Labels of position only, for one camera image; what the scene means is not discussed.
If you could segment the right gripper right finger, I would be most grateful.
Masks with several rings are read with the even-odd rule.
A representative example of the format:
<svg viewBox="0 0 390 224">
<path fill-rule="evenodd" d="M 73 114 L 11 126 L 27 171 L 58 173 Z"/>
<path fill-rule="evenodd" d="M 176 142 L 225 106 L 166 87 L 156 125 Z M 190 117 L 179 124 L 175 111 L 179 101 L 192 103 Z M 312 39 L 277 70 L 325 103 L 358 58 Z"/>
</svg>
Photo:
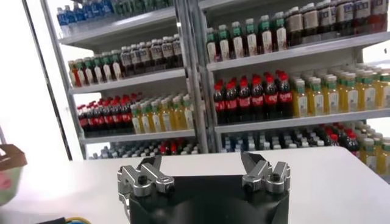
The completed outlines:
<svg viewBox="0 0 390 224">
<path fill-rule="evenodd" d="M 250 152 L 241 152 L 241 161 L 247 172 L 241 181 L 246 193 L 265 190 L 271 194 L 283 194 L 290 190 L 291 169 L 288 163 L 278 161 L 273 166 L 260 154 Z"/>
</svg>

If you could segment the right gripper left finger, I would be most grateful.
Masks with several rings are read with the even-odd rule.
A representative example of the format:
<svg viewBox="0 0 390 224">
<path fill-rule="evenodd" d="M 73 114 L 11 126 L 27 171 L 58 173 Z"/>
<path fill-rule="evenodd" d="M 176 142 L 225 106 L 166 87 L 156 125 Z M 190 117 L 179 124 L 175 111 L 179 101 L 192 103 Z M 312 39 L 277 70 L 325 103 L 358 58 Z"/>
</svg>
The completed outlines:
<svg viewBox="0 0 390 224">
<path fill-rule="evenodd" d="M 118 194 L 121 196 L 148 197 L 153 189 L 165 195 L 175 191 L 172 176 L 160 171 L 162 156 L 144 158 L 137 167 L 121 166 L 117 171 Z"/>
</svg>

